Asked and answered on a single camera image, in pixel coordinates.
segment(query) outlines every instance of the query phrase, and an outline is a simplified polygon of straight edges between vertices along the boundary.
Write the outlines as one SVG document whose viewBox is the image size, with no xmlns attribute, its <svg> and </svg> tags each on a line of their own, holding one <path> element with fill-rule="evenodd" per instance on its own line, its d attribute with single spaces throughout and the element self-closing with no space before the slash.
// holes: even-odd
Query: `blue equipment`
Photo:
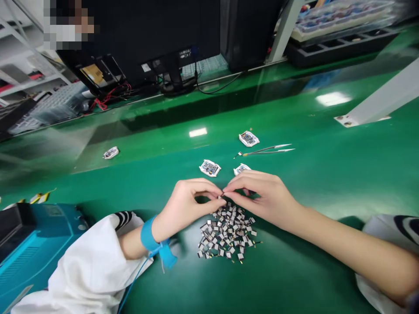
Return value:
<svg viewBox="0 0 419 314">
<path fill-rule="evenodd" d="M 17 203 L 0 211 L 0 313 L 47 288 L 58 260 L 87 229 L 73 205 Z"/>
</svg>

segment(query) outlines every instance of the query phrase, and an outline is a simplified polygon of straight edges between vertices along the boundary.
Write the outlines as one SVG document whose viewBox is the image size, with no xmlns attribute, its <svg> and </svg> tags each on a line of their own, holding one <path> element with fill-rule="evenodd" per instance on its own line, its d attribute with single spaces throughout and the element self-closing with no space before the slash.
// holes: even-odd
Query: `blue wrist strap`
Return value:
<svg viewBox="0 0 419 314">
<path fill-rule="evenodd" d="M 170 238 L 166 239 L 160 243 L 157 243 L 154 240 L 153 234 L 151 233 L 151 226 L 153 225 L 153 221 L 156 216 L 147 220 L 143 224 L 143 229 L 141 230 L 141 242 L 143 243 L 144 247 L 147 251 L 150 252 L 149 257 L 153 257 L 157 253 L 160 253 L 160 257 L 163 261 L 163 264 L 167 268 L 172 268 L 173 265 L 176 264 L 178 258 L 172 254 L 169 248 Z"/>
</svg>

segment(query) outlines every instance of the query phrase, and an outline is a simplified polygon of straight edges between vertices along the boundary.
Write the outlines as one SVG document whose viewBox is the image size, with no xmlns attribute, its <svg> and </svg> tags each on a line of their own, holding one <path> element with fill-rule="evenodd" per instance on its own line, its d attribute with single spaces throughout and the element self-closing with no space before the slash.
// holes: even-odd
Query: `reflective surface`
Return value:
<svg viewBox="0 0 419 314">
<path fill-rule="evenodd" d="M 219 95 L 157 97 L 1 143 L 2 205 L 57 188 L 49 202 L 80 204 L 96 220 L 132 209 L 145 220 L 177 180 L 203 176 L 199 165 L 209 159 L 222 167 L 208 177 L 221 188 L 242 162 L 280 176 L 298 201 L 357 228 L 377 213 L 418 215 L 419 99 L 378 123 L 345 129 L 333 119 L 419 56 L 418 30 L 376 58 L 308 70 L 281 63 L 243 75 Z M 238 140 L 246 130 L 260 144 L 246 148 Z M 286 143 L 295 150 L 233 159 Z M 113 146 L 120 154 L 104 160 Z M 173 270 L 163 275 L 157 261 L 140 277 L 126 313 L 375 312 L 350 269 L 258 218 L 263 244 L 243 265 L 198 259 L 204 220 L 179 234 Z"/>
</svg>

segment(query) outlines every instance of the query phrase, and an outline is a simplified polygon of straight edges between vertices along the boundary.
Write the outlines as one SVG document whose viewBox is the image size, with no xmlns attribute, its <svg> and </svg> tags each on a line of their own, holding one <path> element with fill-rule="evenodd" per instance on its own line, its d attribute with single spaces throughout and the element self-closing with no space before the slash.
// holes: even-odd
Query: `white sleeve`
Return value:
<svg viewBox="0 0 419 314">
<path fill-rule="evenodd" d="M 146 261 L 126 260 L 118 236 L 143 223 L 132 212 L 100 220 L 67 249 L 49 278 L 48 290 L 25 296 L 11 314 L 116 313 L 125 288 Z M 152 262 L 146 262 L 140 275 Z"/>
<path fill-rule="evenodd" d="M 417 217 L 378 215 L 372 217 L 364 226 L 363 232 L 388 241 L 414 254 L 419 254 Z M 356 274 L 358 288 L 368 302 L 381 314 L 407 314 L 409 310 L 402 308 L 366 278 Z"/>
</svg>

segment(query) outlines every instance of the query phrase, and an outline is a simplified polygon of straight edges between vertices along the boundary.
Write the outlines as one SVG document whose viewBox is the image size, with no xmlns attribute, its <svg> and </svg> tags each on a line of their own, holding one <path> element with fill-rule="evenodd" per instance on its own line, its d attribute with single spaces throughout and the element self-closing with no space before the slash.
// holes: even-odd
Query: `forearm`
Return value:
<svg viewBox="0 0 419 314">
<path fill-rule="evenodd" d="M 151 227 L 151 232 L 153 234 L 153 238 L 157 243 L 166 240 L 170 237 L 170 235 L 166 232 L 164 220 L 161 218 L 161 214 L 157 215 L 157 217 L 153 221 L 153 225 Z M 121 246 L 121 250 L 124 253 L 124 256 L 127 260 L 131 259 L 139 259 L 145 255 L 147 255 L 147 249 L 141 242 L 141 230 L 143 226 L 139 226 L 138 228 L 124 234 L 119 238 L 119 244 Z"/>
<path fill-rule="evenodd" d="M 369 279 L 400 305 L 419 287 L 418 258 L 389 242 L 304 208 L 291 233 L 325 250 Z"/>
</svg>

